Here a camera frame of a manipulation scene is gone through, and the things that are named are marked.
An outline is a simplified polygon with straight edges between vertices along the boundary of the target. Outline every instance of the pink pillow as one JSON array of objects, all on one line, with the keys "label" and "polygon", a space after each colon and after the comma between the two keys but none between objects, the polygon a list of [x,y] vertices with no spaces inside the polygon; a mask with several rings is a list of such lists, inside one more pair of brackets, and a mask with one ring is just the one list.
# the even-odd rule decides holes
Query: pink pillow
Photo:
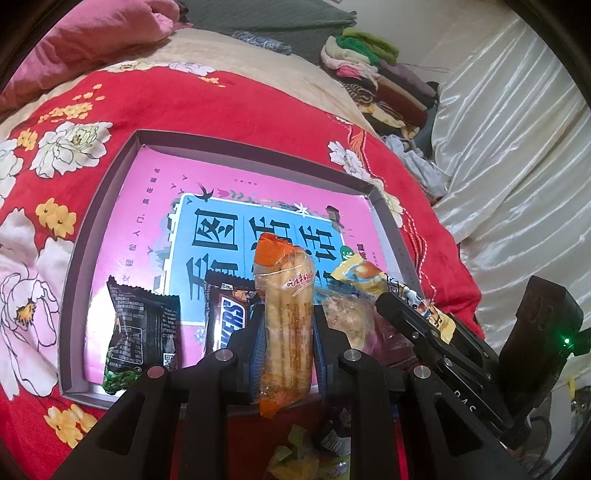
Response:
[{"label": "pink pillow", "polygon": [[132,47],[167,38],[178,18],[174,0],[84,0],[22,62],[0,95],[0,112],[20,108]]}]

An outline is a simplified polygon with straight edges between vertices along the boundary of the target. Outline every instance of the red blanket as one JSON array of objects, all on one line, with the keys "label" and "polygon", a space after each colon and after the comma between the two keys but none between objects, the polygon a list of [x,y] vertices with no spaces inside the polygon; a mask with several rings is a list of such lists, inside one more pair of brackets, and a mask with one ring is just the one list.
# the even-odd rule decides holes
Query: red blanket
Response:
[{"label": "red blanket", "polygon": [[0,436],[31,479],[48,479],[101,415],[57,391],[59,308],[78,228],[111,161],[137,129],[244,142],[373,182],[389,194],[426,296],[482,336],[472,320],[480,292],[451,235],[378,139],[209,67],[127,62],[94,72],[0,144]]}]

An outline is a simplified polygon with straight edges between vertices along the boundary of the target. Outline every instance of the beige blanket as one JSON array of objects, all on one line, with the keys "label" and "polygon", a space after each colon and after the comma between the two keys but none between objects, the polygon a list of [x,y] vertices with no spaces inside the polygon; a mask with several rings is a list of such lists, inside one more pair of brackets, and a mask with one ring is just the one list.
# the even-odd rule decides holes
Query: beige blanket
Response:
[{"label": "beige blanket", "polygon": [[[339,82],[295,55],[280,55],[225,35],[187,28],[176,31],[152,51],[144,51],[142,55],[133,58],[202,63],[216,70],[237,73],[347,119],[376,135]],[[10,115],[0,124],[0,141],[8,138],[12,129],[26,120],[42,103],[68,91],[85,76],[62,83]]]}]

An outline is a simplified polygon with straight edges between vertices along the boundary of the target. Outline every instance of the pink book cover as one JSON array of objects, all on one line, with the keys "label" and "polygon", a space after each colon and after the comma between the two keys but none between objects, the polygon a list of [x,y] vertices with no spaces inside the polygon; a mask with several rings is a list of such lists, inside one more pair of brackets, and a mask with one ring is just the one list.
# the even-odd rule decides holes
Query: pink book cover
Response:
[{"label": "pink book cover", "polygon": [[353,252],[382,269],[385,260],[363,196],[336,193],[250,171],[142,147],[115,203],[93,276],[84,352],[85,378],[101,384],[118,283],[179,295],[181,367],[204,355],[204,278],[208,270],[253,278],[263,232],[303,247],[316,285]]}]

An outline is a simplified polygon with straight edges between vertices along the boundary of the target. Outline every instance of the floral pattern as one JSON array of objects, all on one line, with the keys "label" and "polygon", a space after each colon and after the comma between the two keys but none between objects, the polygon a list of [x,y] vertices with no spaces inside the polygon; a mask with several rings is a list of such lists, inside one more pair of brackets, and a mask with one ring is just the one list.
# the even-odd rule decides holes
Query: floral pattern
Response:
[{"label": "floral pattern", "polygon": [[82,440],[82,432],[76,428],[77,417],[71,410],[60,411],[56,407],[50,407],[43,418],[56,431],[57,437],[70,448],[74,448]]},{"label": "floral pattern", "polygon": [[17,138],[17,146],[24,147],[25,152],[35,148],[35,142],[37,141],[37,132],[31,132],[30,128],[23,130]]},{"label": "floral pattern", "polygon": [[329,149],[330,161],[341,165],[349,175],[362,180],[371,178],[353,150],[346,150],[339,142],[329,142]]},{"label": "floral pattern", "polygon": [[56,170],[63,175],[82,167],[96,167],[107,153],[105,143],[111,138],[108,129],[112,126],[110,122],[64,122],[39,140],[30,170],[35,170],[41,178],[52,179]]},{"label": "floral pattern", "polygon": [[14,209],[0,225],[0,384],[47,396],[57,384],[59,303],[74,244],[48,238],[38,252],[33,223]]},{"label": "floral pattern", "polygon": [[0,143],[0,207],[4,205],[4,200],[14,187],[15,175],[22,169],[22,158],[14,154],[17,146],[16,138]]},{"label": "floral pattern", "polygon": [[216,71],[216,69],[208,67],[207,65],[201,65],[200,63],[186,63],[182,61],[169,63],[168,68],[171,70],[177,70],[178,72],[193,73],[200,77],[205,77],[208,73]]},{"label": "floral pattern", "polygon": [[[79,100],[82,96],[77,95],[74,97],[74,100]],[[57,122],[59,117],[65,116],[66,120],[71,120],[73,118],[79,118],[80,120],[84,120],[88,116],[88,112],[92,110],[92,103],[84,102],[84,103],[77,103],[75,105],[67,105],[63,108],[55,107],[51,112],[41,115],[39,120],[37,121],[38,124],[42,124],[45,120],[49,118],[57,118],[57,120],[52,120],[52,122]]]},{"label": "floral pattern", "polygon": [[50,407],[47,409],[47,415],[43,415],[43,418],[56,431],[57,437],[63,443],[67,443],[70,448],[78,445],[78,442],[83,438],[82,432],[76,427],[77,423],[85,433],[88,433],[96,424],[96,418],[84,412],[75,403],[69,410],[64,411],[60,411],[57,407]]},{"label": "floral pattern", "polygon": [[65,238],[66,235],[74,234],[76,212],[68,211],[65,205],[56,204],[54,198],[37,205],[35,214],[39,217],[39,224],[53,230],[56,236]]},{"label": "floral pattern", "polygon": [[368,173],[357,153],[345,149],[339,142],[329,142],[329,150],[331,162],[341,165],[349,175],[365,180],[378,188],[394,217],[394,221],[396,221],[396,225],[398,228],[402,228],[402,213],[404,210],[400,205],[400,201],[385,191],[382,180],[375,179]]},{"label": "floral pattern", "polygon": [[130,72],[131,70],[149,70],[153,67],[167,67],[167,63],[156,63],[153,61],[141,61],[141,60],[127,60],[114,65],[109,65],[102,70],[111,73]]}]

